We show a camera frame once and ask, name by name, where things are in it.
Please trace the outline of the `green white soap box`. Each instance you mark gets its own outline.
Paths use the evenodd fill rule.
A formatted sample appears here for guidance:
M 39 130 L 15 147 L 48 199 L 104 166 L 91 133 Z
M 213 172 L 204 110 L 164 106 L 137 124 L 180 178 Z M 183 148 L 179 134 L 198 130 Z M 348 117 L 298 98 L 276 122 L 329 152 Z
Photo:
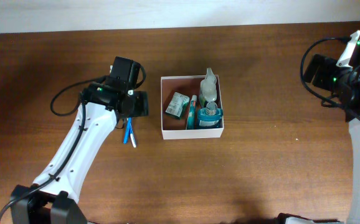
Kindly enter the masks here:
M 176 119 L 181 119 L 189 102 L 190 98 L 188 96 L 175 92 L 164 113 Z

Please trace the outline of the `green white toothpaste tube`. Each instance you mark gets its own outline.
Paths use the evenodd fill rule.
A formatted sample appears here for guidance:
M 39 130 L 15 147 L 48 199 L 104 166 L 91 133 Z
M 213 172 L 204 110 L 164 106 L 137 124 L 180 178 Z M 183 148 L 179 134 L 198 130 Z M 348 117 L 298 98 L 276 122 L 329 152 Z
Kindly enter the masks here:
M 186 130 L 194 129 L 196 102 L 197 102 L 197 96 L 192 95 L 192 98 L 189 103 L 189 112 L 187 116 Z

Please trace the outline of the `clear green-label sanitizer bottle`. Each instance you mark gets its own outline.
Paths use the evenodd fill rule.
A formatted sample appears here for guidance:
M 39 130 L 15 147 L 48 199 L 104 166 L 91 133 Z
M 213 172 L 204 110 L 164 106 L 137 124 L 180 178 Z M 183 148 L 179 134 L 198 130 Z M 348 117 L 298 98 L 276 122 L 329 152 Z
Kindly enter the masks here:
M 217 78 L 211 67 L 206 69 L 205 78 L 201 81 L 199 91 L 199 103 L 202 108 L 209 102 L 215 102 L 217 99 Z

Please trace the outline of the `blue mouthwash bottle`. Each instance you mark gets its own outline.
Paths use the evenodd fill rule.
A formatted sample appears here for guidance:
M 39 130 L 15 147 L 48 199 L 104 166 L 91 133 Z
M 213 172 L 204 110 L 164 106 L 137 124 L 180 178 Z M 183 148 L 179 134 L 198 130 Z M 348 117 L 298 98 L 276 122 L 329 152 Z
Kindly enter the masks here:
M 223 117 L 223 110 L 215 102 L 208 102 L 206 107 L 197 112 L 197 128 L 218 128 Z

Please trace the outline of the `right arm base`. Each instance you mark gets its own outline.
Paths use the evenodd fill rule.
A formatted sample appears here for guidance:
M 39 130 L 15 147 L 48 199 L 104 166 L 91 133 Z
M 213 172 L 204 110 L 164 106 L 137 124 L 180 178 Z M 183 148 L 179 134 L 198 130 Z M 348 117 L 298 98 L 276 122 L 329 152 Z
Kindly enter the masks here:
M 289 213 L 280 213 L 275 218 L 275 224 L 344 224 L 344 222 L 337 219 L 312 220 Z

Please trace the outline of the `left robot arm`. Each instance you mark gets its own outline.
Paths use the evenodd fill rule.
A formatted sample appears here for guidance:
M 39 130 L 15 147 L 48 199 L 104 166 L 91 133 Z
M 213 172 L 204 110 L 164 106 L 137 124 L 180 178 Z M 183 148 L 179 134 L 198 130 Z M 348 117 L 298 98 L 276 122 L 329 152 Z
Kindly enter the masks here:
M 140 63 L 116 57 L 109 75 L 85 81 L 72 111 L 75 120 L 55 156 L 30 187 L 14 188 L 0 221 L 10 210 L 13 223 L 88 223 L 78 201 L 100 147 L 120 121 L 124 142 L 135 146 L 131 120 L 149 114 L 139 74 L 146 75 Z

